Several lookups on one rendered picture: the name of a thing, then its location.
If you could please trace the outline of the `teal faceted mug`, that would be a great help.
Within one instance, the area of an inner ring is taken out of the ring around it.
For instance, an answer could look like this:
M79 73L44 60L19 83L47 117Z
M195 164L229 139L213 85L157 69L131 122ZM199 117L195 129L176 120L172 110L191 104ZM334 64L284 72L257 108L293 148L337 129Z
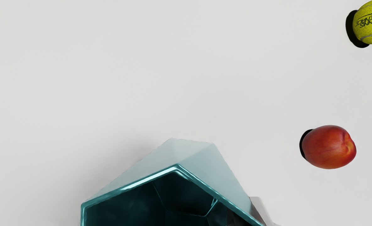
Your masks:
M280 226L213 143L171 138L81 205L79 226Z

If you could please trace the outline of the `red peach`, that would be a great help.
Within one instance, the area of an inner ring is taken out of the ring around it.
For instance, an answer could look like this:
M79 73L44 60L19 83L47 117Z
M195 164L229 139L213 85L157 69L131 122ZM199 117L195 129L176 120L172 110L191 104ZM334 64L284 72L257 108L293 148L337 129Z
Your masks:
M321 169L338 169L351 163L357 154L351 135L344 128L325 125L307 130L299 142L301 156Z

